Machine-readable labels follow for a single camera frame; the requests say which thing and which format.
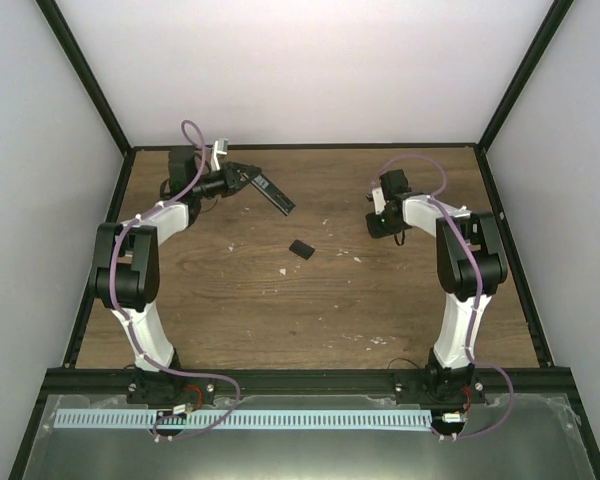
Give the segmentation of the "black remote control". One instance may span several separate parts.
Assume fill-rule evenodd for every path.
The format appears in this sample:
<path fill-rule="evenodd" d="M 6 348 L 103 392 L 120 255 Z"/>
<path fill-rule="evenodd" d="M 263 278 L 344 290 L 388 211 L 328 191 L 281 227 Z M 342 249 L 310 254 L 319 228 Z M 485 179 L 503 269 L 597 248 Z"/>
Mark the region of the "black remote control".
<path fill-rule="evenodd" d="M 295 204 L 264 174 L 256 175 L 251 185 L 284 216 L 289 216 L 294 210 Z"/>

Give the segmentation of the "black battery compartment cover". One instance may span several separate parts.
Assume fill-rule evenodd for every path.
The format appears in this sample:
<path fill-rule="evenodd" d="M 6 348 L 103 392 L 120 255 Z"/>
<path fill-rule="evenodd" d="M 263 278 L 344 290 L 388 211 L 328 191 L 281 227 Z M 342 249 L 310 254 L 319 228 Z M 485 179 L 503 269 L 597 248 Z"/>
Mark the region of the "black battery compartment cover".
<path fill-rule="evenodd" d="M 309 260 L 314 255 L 315 248 L 296 239 L 289 246 L 289 251 L 304 260 Z"/>

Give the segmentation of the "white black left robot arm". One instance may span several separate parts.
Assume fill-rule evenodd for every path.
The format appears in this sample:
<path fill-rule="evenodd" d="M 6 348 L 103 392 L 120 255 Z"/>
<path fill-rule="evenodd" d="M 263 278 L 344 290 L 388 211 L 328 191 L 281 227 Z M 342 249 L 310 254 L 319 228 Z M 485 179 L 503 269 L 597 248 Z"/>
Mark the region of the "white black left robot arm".
<path fill-rule="evenodd" d="M 157 310 L 159 247 L 193 225 L 204 199 L 232 196 L 260 174 L 254 165 L 212 164 L 189 147 L 177 147 L 169 152 L 159 200 L 144 213 L 97 229 L 88 289 L 120 322 L 134 365 L 155 372 L 148 388 L 161 403 L 176 402 L 185 381 L 173 371 L 175 348 Z"/>

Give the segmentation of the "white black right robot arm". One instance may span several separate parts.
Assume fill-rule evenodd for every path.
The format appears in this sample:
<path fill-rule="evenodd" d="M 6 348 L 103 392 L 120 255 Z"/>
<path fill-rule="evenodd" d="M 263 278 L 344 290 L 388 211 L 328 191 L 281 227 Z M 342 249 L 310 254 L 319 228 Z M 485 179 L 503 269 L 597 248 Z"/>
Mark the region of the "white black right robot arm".
<path fill-rule="evenodd" d="M 380 175 L 379 185 L 367 199 L 373 203 L 373 211 L 365 217 L 372 238 L 391 237 L 402 246 L 406 232 L 419 229 L 435 239 L 437 276 L 446 299 L 440 334 L 432 348 L 437 369 L 425 376 L 424 389 L 431 400 L 448 402 L 460 390 L 453 370 L 474 363 L 482 316 L 507 278 L 495 217 L 415 192 L 401 170 Z"/>

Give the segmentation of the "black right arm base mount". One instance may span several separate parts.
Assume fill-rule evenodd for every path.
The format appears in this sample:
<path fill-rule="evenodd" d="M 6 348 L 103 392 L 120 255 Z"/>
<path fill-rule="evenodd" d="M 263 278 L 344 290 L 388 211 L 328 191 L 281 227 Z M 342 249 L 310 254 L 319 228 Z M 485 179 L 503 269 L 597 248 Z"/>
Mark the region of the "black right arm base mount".
<path fill-rule="evenodd" d="M 417 401 L 426 400 L 442 405 L 471 404 L 474 388 L 475 365 L 468 363 L 459 368 L 445 367 L 430 348 L 424 365 L 404 357 L 396 357 L 387 365 L 387 372 L 398 395 L 411 394 Z"/>

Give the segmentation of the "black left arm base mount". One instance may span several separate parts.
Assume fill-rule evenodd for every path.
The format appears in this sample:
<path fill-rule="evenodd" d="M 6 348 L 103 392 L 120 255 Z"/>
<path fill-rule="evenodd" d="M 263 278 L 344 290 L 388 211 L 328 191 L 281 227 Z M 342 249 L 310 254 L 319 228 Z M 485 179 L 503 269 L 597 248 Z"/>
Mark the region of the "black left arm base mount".
<path fill-rule="evenodd" d="M 191 403 L 200 406 L 211 404 L 214 400 L 214 380 L 145 371 L 133 364 L 126 365 L 124 370 L 130 374 L 127 401 L 131 404 L 170 406 Z"/>

